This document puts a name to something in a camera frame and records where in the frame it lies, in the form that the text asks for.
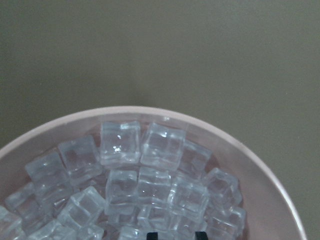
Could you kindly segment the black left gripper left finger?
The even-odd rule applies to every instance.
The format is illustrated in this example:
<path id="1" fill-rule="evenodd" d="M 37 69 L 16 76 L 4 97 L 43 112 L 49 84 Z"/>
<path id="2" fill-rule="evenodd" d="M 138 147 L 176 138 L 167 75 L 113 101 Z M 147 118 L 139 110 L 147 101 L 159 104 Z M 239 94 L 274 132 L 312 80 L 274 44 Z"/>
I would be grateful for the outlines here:
<path id="1" fill-rule="evenodd" d="M 158 232 L 148 232 L 146 234 L 146 240 L 158 240 Z"/>

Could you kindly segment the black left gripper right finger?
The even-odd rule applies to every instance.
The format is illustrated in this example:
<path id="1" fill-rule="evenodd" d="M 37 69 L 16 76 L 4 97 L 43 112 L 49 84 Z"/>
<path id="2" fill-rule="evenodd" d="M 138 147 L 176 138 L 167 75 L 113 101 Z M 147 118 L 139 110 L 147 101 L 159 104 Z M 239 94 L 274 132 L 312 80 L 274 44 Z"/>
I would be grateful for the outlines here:
<path id="1" fill-rule="evenodd" d="M 208 240 L 208 235 L 205 231 L 196 231 L 194 235 L 195 240 Z"/>

